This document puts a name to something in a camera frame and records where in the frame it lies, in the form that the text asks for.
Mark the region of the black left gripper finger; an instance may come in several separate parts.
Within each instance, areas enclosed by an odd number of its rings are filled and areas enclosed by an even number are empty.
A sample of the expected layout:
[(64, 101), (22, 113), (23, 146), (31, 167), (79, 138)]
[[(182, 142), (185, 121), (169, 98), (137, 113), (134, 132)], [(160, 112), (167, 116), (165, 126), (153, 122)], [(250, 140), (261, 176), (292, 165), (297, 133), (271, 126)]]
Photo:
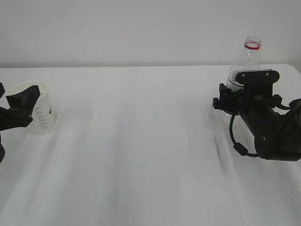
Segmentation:
[(4, 86), (2, 84), (2, 82), (0, 82), (0, 98), (2, 98), (2, 96), (5, 94), (5, 89)]
[(26, 118), (32, 117), (32, 111), (40, 97), (40, 90), (37, 85), (32, 85), (24, 91), (6, 96), (9, 104), (9, 112)]

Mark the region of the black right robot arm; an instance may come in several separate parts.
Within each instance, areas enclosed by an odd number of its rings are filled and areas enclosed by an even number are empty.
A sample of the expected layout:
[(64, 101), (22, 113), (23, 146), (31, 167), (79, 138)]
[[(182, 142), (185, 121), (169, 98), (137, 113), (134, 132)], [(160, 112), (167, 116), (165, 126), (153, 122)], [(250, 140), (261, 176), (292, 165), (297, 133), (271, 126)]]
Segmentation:
[[(298, 161), (301, 158), (301, 101), (288, 107), (273, 94), (272, 84), (245, 85), (231, 92), (223, 83), (219, 97), (213, 99), (214, 109), (231, 115), (229, 134), (233, 148), (242, 156), (266, 160)], [(233, 133), (235, 116), (239, 115), (254, 137), (255, 153), (250, 153)]]

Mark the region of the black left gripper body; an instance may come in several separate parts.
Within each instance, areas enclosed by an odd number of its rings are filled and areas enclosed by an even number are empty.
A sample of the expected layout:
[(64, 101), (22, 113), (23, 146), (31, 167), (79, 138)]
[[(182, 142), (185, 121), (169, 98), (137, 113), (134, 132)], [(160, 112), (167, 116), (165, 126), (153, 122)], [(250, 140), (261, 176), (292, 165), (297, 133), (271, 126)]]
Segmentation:
[(24, 109), (0, 108), (0, 130), (26, 128), (32, 122), (32, 112)]

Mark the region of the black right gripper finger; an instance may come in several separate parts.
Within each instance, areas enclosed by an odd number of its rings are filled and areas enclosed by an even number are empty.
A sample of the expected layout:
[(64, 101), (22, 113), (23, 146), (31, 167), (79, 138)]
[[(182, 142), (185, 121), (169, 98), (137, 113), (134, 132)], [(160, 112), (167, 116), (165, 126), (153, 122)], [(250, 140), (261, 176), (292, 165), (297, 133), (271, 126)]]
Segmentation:
[(222, 111), (234, 111), (242, 97), (242, 90), (232, 92), (223, 83), (219, 84), (219, 97), (213, 98), (213, 108)]

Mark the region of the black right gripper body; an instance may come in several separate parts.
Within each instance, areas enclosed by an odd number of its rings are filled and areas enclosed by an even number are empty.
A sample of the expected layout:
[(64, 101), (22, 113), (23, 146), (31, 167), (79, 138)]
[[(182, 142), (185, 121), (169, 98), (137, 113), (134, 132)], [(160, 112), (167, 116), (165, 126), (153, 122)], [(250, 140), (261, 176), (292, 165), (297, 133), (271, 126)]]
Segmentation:
[(247, 85), (242, 87), (242, 97), (234, 111), (224, 111), (230, 115), (238, 115), (244, 107), (268, 106), (270, 108), (280, 107), (282, 97), (273, 94), (272, 85)]

